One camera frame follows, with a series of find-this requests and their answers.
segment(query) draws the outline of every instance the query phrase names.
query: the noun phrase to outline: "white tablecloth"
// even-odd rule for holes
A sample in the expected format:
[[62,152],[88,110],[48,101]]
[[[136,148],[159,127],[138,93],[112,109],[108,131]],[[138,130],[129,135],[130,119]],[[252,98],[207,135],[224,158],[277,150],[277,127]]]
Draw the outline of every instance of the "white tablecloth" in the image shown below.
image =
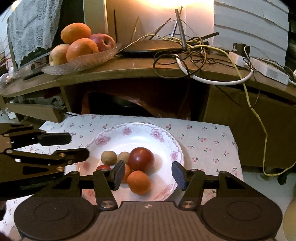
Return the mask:
[[[69,132],[72,141],[68,145],[42,147],[40,144],[24,147],[27,152],[51,154],[55,150],[83,148],[101,131],[109,127],[128,123],[146,122],[168,130],[181,145],[185,168],[197,168],[207,175],[218,175],[228,171],[243,180],[237,146],[228,126],[179,119],[147,118],[110,115],[78,115],[57,124],[47,121],[40,129],[46,132]],[[203,203],[215,196],[215,190],[205,190]],[[13,222],[17,205],[27,197],[7,202],[7,212],[0,223],[0,232],[12,240],[20,240]]]

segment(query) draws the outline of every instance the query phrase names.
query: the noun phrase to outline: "yellow cable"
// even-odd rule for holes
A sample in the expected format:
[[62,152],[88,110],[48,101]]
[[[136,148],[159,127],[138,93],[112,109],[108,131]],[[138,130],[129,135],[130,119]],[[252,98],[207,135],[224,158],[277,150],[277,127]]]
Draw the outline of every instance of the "yellow cable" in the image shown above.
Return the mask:
[[[235,68],[235,70],[236,70],[238,76],[242,79],[242,75],[240,74],[240,72],[239,72],[237,66],[235,65],[235,63],[233,62],[233,60],[229,57],[228,53],[226,53],[224,50],[219,49],[219,48],[215,48],[215,47],[212,47],[212,46],[208,46],[208,45],[199,45],[199,46],[197,46],[197,47],[207,47],[207,48],[214,49],[214,50],[216,50],[216,51],[219,51],[219,52],[224,53],[224,54],[229,58],[229,60],[232,62],[232,64],[233,64],[233,66],[234,66],[234,68]],[[291,169],[291,168],[296,164],[296,162],[294,162],[294,164],[293,164],[292,166],[286,168],[285,170],[283,170],[282,172],[277,173],[277,174],[268,174],[268,173],[265,172],[265,170],[264,170],[264,169],[265,169],[264,166],[265,166],[265,156],[266,156],[267,132],[266,132],[265,126],[264,126],[264,124],[263,124],[263,122],[262,122],[260,116],[257,114],[257,112],[252,108],[252,106],[251,106],[251,104],[250,104],[249,94],[248,94],[248,91],[247,91],[246,85],[245,85],[244,83],[242,83],[242,84],[243,84],[243,86],[244,86],[244,91],[245,91],[245,93],[246,93],[246,98],[247,98],[248,106],[250,107],[251,111],[254,113],[254,115],[255,115],[255,116],[257,117],[257,119],[259,120],[259,122],[260,122],[260,124],[261,124],[261,126],[262,126],[262,128],[263,128],[263,131],[264,131],[264,133],[265,133],[265,142],[264,142],[264,151],[263,151],[263,173],[264,173],[266,176],[270,176],[270,177],[271,177],[271,176],[279,176],[279,175],[283,174],[284,172],[286,172],[287,170]]]
[[[165,41],[181,42],[180,39],[175,38],[175,37],[163,38],[163,37],[161,37],[161,36],[159,36],[159,35],[156,35],[156,34],[147,34],[147,35],[145,35],[145,36],[143,36],[143,37],[147,37],[147,36],[156,36],[156,37],[159,37],[159,38],[161,38],[161,39],[163,39],[163,40],[165,40]],[[219,51],[219,52],[224,53],[224,54],[228,57],[228,59],[231,61],[231,63],[233,64],[233,67],[235,68],[235,70],[236,70],[238,76],[240,77],[240,79],[242,79],[242,75],[241,75],[241,73],[239,72],[237,66],[235,65],[235,63],[233,62],[233,60],[230,58],[230,56],[228,55],[228,53],[226,53],[224,50],[219,49],[219,48],[216,48],[216,47],[212,47],[212,46],[209,46],[209,45],[201,45],[201,42],[200,42],[200,45],[198,45],[198,46],[191,46],[190,44],[188,44],[188,43],[197,43],[197,42],[198,42],[198,41],[196,41],[196,40],[188,41],[188,42],[187,42],[187,46],[188,46],[190,49],[201,48],[201,47],[207,47],[207,48],[209,48],[209,49],[213,49],[213,50],[216,50],[216,51]],[[265,126],[264,126],[264,124],[263,124],[263,122],[262,122],[260,116],[257,114],[257,112],[256,112],[256,111],[252,108],[252,106],[251,106],[250,99],[249,99],[249,94],[248,94],[248,90],[247,90],[247,87],[246,87],[245,83],[242,83],[242,84],[243,84],[244,91],[245,91],[245,94],[246,94],[246,99],[247,99],[247,102],[248,102],[248,106],[250,107],[251,111],[254,113],[254,115],[255,115],[255,116],[257,117],[257,119],[259,120],[259,122],[260,122],[260,124],[261,124],[261,126],[262,126],[262,129],[263,129],[263,131],[264,131],[264,133],[265,133],[264,150],[263,150],[263,173],[264,173],[266,176],[279,176],[279,175],[283,174],[285,171],[291,169],[291,168],[296,164],[296,162],[294,162],[294,164],[293,164],[292,166],[286,168],[285,170],[283,170],[282,172],[277,173],[277,174],[268,174],[268,173],[265,172],[266,144],[267,144],[267,137],[268,137],[268,135],[267,135],[267,131],[266,131],[266,129],[265,129]]]

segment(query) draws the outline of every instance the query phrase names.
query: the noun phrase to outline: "red cherry tomato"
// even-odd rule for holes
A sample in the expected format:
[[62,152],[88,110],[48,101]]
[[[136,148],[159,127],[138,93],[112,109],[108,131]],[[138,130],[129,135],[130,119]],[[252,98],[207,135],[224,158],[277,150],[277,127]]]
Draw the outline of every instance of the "red cherry tomato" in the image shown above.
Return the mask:
[[147,172],[154,165],[154,155],[144,147],[137,147],[131,151],[128,164],[134,171]]
[[102,169],[108,169],[108,170],[111,170],[111,167],[106,165],[106,164],[103,164],[103,165],[100,165],[96,168],[96,171],[97,170],[102,170]]

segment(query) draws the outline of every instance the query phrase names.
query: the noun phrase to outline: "circular pad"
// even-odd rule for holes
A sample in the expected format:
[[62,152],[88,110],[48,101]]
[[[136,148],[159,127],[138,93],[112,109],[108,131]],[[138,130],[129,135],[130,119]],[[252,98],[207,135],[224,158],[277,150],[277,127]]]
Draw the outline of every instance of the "circular pad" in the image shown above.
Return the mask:
[[93,206],[82,197],[31,197],[15,210],[14,220],[22,236],[56,241],[77,235],[95,217]]
[[218,236],[238,241],[274,237],[282,222],[280,208],[266,197],[215,197],[201,216]]

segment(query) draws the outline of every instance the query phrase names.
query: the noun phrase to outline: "lace curtain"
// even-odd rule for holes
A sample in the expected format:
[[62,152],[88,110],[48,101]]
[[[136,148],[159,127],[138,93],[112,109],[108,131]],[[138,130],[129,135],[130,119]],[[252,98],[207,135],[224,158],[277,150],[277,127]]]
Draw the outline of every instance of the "lace curtain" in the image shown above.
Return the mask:
[[61,6],[62,0],[23,0],[12,12],[7,31],[18,66],[30,52],[52,46]]

